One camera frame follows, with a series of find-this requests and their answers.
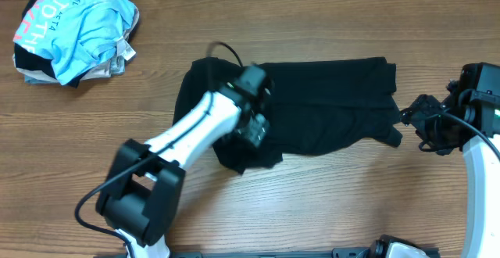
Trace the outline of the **black polo shirt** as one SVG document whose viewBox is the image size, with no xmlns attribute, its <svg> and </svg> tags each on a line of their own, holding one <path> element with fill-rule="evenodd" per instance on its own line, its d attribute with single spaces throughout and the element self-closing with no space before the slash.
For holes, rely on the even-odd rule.
<svg viewBox="0 0 500 258">
<path fill-rule="evenodd" d="M 384 57 L 303 63 L 262 63 L 273 82 L 264 113 L 270 130 L 257 149 L 220 139 L 219 162 L 239 174 L 271 168 L 283 155 L 321 156 L 363 138 L 398 147 L 396 66 Z"/>
</svg>

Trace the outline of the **light blue printed t-shirt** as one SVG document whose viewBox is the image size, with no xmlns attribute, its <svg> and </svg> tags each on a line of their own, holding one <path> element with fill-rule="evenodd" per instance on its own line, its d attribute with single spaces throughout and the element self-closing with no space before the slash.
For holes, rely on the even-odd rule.
<svg viewBox="0 0 500 258">
<path fill-rule="evenodd" d="M 137 6 L 129 0 L 37 0 L 22 17 L 13 43 L 50 59 L 62 86 L 116 53 Z"/>
</svg>

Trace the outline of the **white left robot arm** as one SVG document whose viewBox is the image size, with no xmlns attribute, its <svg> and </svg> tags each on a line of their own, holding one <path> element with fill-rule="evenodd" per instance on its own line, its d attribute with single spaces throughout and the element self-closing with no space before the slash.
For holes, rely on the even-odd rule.
<svg viewBox="0 0 500 258">
<path fill-rule="evenodd" d="M 236 135 L 254 148 L 269 123 L 267 86 L 233 82 L 207 91 L 171 128 L 146 143 L 127 140 L 98 188 L 96 211 L 128 257 L 168 257 L 165 233 L 176 216 L 188 168 L 216 141 Z"/>
</svg>

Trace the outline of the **grey folded garment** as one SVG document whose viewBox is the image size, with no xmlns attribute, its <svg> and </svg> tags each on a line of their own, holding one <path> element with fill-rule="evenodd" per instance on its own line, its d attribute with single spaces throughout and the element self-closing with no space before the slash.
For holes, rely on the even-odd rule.
<svg viewBox="0 0 500 258">
<path fill-rule="evenodd" d="M 81 81 L 91 80 L 91 79 L 100 79 L 100 78 L 110 78 L 115 75 L 121 75 L 124 72 L 125 62 L 132 59 L 136 52 L 129 45 L 128 41 L 120 38 L 117 42 L 117 53 L 107 62 L 102 63 L 92 69 L 90 69 Z M 59 82 L 56 79 L 48 79 L 48 82 L 38 81 L 33 79 L 32 77 L 25 78 L 25 74 L 28 72 L 24 69 L 16 68 L 18 72 L 24 75 L 24 80 L 28 84 L 58 84 Z M 34 78 L 42 78 L 42 76 L 38 76 L 37 74 L 28 74 L 28 76 L 33 76 Z"/>
</svg>

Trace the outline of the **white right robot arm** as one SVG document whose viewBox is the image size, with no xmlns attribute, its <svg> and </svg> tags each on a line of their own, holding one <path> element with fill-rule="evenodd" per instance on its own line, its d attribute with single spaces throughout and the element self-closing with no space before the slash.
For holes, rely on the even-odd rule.
<svg viewBox="0 0 500 258">
<path fill-rule="evenodd" d="M 467 176 L 466 234 L 461 257 L 499 256 L 499 135 L 476 122 L 479 106 L 449 96 L 420 95 L 400 112 L 422 139 L 420 150 L 448 155 L 459 148 Z"/>
</svg>

